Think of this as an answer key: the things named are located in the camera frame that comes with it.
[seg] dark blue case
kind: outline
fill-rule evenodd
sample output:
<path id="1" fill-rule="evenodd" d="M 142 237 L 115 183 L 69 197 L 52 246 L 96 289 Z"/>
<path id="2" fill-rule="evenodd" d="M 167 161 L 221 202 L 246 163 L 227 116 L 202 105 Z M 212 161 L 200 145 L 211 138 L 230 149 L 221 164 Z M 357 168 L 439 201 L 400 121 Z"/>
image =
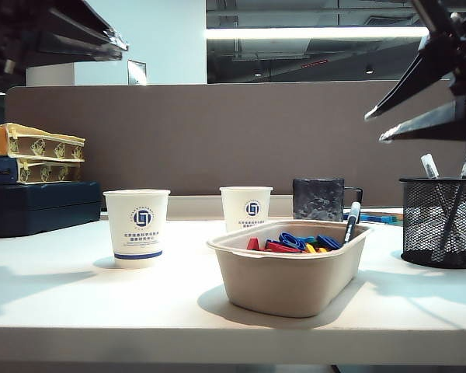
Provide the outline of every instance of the dark blue case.
<path id="1" fill-rule="evenodd" d="M 99 219 L 96 182 L 0 185 L 0 237 L 33 235 Z"/>
<path id="2" fill-rule="evenodd" d="M 0 157 L 0 184 L 17 183 L 17 159 Z"/>

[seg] colorful plastic pieces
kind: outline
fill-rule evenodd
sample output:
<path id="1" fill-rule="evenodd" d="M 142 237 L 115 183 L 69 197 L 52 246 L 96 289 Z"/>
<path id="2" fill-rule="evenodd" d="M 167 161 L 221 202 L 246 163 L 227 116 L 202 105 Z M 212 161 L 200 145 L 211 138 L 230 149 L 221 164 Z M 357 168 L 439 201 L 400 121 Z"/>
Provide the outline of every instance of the colorful plastic pieces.
<path id="1" fill-rule="evenodd" d="M 328 235 L 317 235 L 309 237 L 297 237 L 288 232 L 282 232 L 278 238 L 280 241 L 267 239 L 264 247 L 259 245 L 257 237 L 249 239 L 247 250 L 270 251 L 272 253 L 327 253 L 328 251 L 337 250 L 342 245 L 333 237 Z"/>

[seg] black pen holder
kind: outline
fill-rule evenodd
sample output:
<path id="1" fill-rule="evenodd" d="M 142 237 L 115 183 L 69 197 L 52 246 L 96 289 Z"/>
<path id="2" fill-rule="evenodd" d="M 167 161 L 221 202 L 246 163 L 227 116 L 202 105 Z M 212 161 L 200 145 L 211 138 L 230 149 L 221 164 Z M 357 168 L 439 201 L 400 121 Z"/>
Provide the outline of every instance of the black pen holder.
<path id="1" fill-rule="evenodd" d="M 466 179 L 400 179 L 404 251 L 410 263 L 466 268 Z"/>

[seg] ceiling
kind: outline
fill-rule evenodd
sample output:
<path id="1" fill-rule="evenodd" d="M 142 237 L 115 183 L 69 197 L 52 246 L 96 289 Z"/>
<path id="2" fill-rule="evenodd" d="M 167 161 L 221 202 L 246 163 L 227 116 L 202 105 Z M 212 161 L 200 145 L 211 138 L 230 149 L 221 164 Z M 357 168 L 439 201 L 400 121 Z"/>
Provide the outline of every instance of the ceiling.
<path id="1" fill-rule="evenodd" d="M 466 14 L 466 0 L 444 0 Z M 207 28 L 422 26 L 402 0 L 207 0 Z M 307 82 L 398 79 L 417 38 L 208 40 L 207 81 Z"/>

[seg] paper cup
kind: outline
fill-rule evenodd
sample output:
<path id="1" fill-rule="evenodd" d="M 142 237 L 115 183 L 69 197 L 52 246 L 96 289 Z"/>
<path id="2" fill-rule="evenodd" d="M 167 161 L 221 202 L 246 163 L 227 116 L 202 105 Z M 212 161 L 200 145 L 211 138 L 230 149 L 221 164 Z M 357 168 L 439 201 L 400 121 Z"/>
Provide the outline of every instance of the paper cup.
<path id="1" fill-rule="evenodd" d="M 135 189 L 104 192 L 110 237 L 118 267 L 142 268 L 162 254 L 162 229 L 169 190 Z"/>
<path id="2" fill-rule="evenodd" d="M 227 232 L 267 221 L 271 186 L 224 186 L 219 190 Z"/>

